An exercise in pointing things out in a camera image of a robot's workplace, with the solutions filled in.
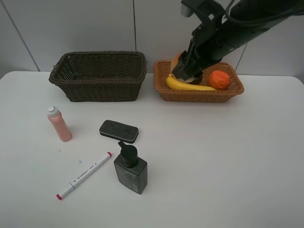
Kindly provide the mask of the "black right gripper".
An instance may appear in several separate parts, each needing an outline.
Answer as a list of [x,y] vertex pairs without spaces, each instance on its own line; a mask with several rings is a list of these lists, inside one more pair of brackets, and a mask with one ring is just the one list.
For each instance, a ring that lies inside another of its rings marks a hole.
[[223,57],[240,47],[240,44],[229,40],[231,23],[222,21],[224,13],[220,12],[202,21],[192,32],[192,39],[188,50],[179,56],[177,66],[173,72],[182,79],[197,78],[203,74],[203,69],[220,62]]

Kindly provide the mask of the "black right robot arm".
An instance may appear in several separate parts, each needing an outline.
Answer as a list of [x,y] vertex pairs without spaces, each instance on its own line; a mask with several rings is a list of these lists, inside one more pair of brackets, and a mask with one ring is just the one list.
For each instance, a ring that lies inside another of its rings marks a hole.
[[223,8],[214,0],[183,0],[181,13],[195,14],[201,24],[192,32],[188,50],[172,69],[183,83],[198,83],[202,71],[262,35],[290,16],[304,13],[302,0],[233,0]]

